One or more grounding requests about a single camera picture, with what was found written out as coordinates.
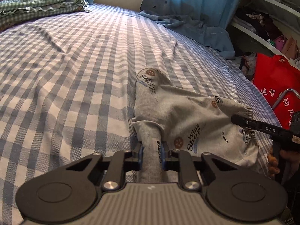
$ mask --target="ribbed gray panel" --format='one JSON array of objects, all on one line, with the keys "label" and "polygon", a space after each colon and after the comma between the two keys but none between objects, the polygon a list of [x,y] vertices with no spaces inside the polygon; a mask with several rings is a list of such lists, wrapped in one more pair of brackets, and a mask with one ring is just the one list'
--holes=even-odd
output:
[{"label": "ribbed gray panel", "polygon": [[[129,183],[125,189],[105,194],[85,217],[67,225],[236,225],[215,214],[197,193],[177,184]],[[264,223],[280,225],[278,220]],[[24,225],[36,225],[25,222]]]}]

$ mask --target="curved metal handle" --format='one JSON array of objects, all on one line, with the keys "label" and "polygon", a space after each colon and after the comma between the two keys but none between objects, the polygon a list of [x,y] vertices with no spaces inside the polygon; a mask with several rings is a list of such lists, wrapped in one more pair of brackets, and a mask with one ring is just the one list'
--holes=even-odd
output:
[{"label": "curved metal handle", "polygon": [[277,101],[274,103],[274,105],[272,106],[272,110],[274,110],[276,107],[277,107],[277,105],[280,103],[280,101],[284,98],[284,96],[286,95],[286,93],[288,93],[288,92],[293,92],[297,97],[298,97],[298,99],[300,100],[300,94],[296,91],[296,90],[294,90],[294,89],[287,89],[287,90],[285,90],[281,95],[280,95],[280,97],[277,99]]}]

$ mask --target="human hand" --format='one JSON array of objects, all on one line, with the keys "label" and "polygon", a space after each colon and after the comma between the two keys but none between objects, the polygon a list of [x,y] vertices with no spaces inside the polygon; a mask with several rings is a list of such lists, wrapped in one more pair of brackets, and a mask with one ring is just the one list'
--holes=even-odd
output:
[{"label": "human hand", "polygon": [[[300,153],[294,152],[294,151],[284,151],[280,150],[280,156],[291,163],[291,172],[288,176],[288,179],[290,179],[296,171],[299,169],[299,163],[300,163]],[[279,174],[280,171],[283,172],[283,170],[279,170],[278,166],[278,160],[273,155],[273,148],[270,149],[270,153],[268,154],[268,169],[269,173],[268,176],[270,178],[275,177],[276,174]]]}]

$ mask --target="pink bag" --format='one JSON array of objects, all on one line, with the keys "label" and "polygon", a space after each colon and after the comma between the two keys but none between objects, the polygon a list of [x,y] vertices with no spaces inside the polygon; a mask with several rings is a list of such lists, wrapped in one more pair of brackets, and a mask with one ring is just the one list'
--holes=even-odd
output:
[{"label": "pink bag", "polygon": [[287,41],[287,39],[284,35],[281,35],[281,36],[277,37],[274,40],[276,49],[281,52],[284,45],[285,45],[285,43],[286,43],[286,41]]}]

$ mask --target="checkered bedsheet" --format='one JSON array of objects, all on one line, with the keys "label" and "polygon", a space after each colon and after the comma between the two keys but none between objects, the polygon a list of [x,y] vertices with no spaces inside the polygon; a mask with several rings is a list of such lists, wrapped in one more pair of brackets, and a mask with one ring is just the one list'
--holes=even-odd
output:
[{"label": "checkered bedsheet", "polygon": [[[136,143],[134,80],[146,66],[175,86],[239,101],[257,120],[279,125],[257,88],[214,50],[130,10],[88,9],[0,33],[0,224],[21,222],[14,198],[25,181]],[[271,143],[256,136],[266,174]]]}]

